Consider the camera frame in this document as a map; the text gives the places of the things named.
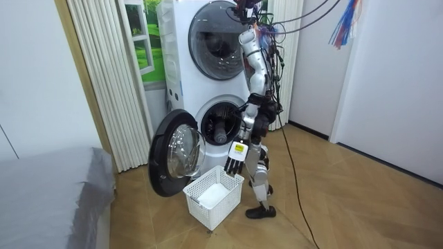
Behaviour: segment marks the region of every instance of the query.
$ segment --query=robot leg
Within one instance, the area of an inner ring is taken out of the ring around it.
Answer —
[[[261,219],[266,217],[275,217],[276,211],[273,206],[269,205],[268,193],[269,193],[269,182],[268,182],[268,169],[260,154],[262,154],[262,145],[251,144],[249,147],[248,157],[246,158],[246,168],[249,173],[249,178],[251,180],[251,185],[260,203],[260,207],[253,208],[246,211],[246,216],[250,219]]]

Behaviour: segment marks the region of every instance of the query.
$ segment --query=plastic basket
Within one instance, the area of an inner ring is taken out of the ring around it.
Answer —
[[[240,203],[243,181],[242,176],[229,176],[222,166],[212,168],[183,189],[189,213],[213,231]],[[221,183],[229,192],[214,207],[207,208],[198,198],[216,183]]]

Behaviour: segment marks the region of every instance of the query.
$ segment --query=mattress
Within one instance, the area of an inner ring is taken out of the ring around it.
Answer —
[[[0,163],[0,249],[96,247],[114,199],[111,156],[75,148]]]

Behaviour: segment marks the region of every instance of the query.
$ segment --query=dryer door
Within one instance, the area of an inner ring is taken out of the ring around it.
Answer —
[[[171,111],[162,121],[150,149],[149,178],[163,197],[179,193],[203,164],[206,141],[187,111]]]
[[[228,1],[212,1],[195,15],[189,29],[192,59],[214,80],[229,80],[243,71],[238,37],[246,26],[234,17],[234,7]]]

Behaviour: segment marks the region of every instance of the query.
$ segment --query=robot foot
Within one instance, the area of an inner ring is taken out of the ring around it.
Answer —
[[[260,205],[260,207],[252,208],[246,211],[246,217],[250,219],[263,219],[263,218],[273,218],[277,215],[277,212],[273,206],[269,206],[269,210]]]
[[[249,187],[252,187],[252,183],[251,180],[249,180]],[[272,195],[274,193],[274,189],[272,188],[272,185],[269,185],[269,189],[268,189],[268,195]]]

